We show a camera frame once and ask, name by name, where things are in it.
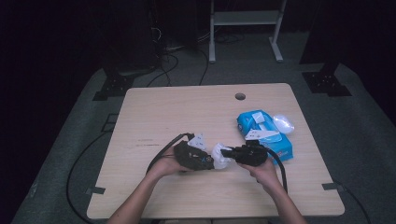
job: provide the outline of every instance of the blue box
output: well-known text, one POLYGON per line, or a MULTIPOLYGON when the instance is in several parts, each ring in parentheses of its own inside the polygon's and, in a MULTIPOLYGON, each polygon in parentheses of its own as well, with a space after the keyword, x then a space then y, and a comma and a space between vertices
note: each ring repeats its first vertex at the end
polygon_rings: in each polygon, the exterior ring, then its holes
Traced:
MULTIPOLYGON (((278 131, 273 123, 273 119, 262 110, 242 113, 236 120, 238 122, 238 129, 244 138, 251 130, 278 131)), ((259 141, 264 147, 272 149, 281 161, 293 158, 292 145, 285 134, 279 133, 270 137, 261 138, 259 141)))

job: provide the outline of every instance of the hole in table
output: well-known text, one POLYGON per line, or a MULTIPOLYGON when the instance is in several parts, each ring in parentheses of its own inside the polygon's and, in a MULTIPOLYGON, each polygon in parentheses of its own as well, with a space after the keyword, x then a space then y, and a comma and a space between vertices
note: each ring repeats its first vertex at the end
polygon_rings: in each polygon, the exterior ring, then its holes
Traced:
POLYGON ((237 100, 245 100, 246 98, 247 98, 246 95, 244 93, 242 93, 242 92, 238 92, 235 95, 235 99, 237 99, 237 100))

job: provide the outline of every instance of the hand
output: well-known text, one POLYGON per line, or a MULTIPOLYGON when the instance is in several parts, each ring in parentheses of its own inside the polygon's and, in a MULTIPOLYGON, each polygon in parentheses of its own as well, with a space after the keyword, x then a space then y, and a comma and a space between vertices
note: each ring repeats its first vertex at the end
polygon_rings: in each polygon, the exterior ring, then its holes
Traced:
POLYGON ((249 166, 238 163, 239 166, 250 171, 250 175, 255 177, 257 182, 262 184, 265 191, 269 191, 275 188, 283 188, 277 178, 276 169, 271 159, 260 166, 249 166))
POLYGON ((148 171, 148 175, 154 175, 161 178, 166 175, 172 175, 179 171, 191 171, 190 169, 181 166, 174 157, 174 147, 169 147, 164 153, 163 157, 157 160, 151 169, 148 171))

